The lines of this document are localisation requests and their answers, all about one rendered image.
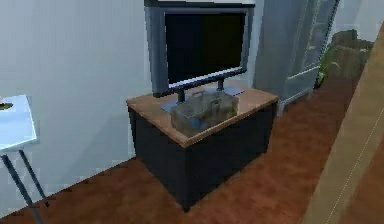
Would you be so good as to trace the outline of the grey metal container box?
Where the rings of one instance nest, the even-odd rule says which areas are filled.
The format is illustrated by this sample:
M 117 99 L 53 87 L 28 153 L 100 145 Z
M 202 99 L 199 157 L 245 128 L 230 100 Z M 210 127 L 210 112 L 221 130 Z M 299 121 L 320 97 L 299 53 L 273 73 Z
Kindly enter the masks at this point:
M 199 91 L 170 110 L 171 125 L 192 137 L 237 115 L 239 99 L 223 91 Z

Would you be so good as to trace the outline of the black cabinet with wooden top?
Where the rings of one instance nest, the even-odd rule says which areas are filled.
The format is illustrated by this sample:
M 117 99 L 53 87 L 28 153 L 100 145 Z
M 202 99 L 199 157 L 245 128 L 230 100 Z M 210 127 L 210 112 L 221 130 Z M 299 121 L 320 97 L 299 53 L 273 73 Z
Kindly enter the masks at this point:
M 238 95 L 238 115 L 193 137 L 161 109 L 168 96 L 126 101 L 136 156 L 187 211 L 268 150 L 278 97 L 254 88 Z

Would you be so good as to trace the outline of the grey flat television set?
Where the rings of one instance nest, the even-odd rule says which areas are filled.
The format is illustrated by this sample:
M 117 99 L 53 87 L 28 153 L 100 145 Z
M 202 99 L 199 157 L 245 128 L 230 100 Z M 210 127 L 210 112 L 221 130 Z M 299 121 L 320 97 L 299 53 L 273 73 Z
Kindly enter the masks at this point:
M 152 93 L 177 97 L 168 112 L 191 96 L 185 91 L 215 82 L 210 92 L 243 90 L 224 80 L 247 71 L 253 3 L 144 0 Z

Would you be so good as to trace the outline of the grey glass door cabinet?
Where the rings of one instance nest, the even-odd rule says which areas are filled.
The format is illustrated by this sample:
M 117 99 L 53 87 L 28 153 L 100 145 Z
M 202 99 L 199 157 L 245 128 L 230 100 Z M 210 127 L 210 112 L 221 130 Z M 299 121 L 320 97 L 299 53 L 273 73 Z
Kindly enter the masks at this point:
M 253 87 L 278 97 L 277 114 L 311 96 L 340 0 L 265 0 Z

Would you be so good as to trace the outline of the green house plant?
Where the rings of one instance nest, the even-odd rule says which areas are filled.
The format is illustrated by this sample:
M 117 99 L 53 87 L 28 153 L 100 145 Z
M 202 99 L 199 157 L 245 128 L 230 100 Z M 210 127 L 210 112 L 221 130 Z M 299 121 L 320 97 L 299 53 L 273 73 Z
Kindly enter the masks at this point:
M 336 50 L 335 45 L 328 45 L 324 54 L 321 57 L 318 75 L 314 84 L 314 88 L 318 89 L 321 87 L 325 77 L 326 72 L 329 66 L 336 62 Z

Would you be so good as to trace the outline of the tan wooden panel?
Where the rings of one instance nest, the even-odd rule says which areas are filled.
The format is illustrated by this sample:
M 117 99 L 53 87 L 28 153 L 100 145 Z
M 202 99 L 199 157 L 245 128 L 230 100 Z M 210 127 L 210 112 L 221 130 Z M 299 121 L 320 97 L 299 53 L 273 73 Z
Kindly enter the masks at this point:
M 300 224 L 338 224 L 384 138 L 384 22 Z

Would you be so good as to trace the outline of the white table with black legs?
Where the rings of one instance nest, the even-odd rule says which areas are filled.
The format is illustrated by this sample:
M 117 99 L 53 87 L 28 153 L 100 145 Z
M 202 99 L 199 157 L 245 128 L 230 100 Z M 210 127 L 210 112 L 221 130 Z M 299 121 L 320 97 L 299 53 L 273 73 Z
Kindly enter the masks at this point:
M 3 161 L 26 204 L 31 208 L 37 224 L 44 224 L 37 208 L 33 205 L 31 196 L 8 156 L 12 152 L 20 154 L 36 189 L 45 206 L 48 207 L 47 196 L 24 152 L 27 145 L 37 144 L 40 141 L 29 98 L 27 95 L 10 96 L 3 98 L 1 103 L 13 103 L 13 106 L 6 110 L 0 110 L 0 159 Z

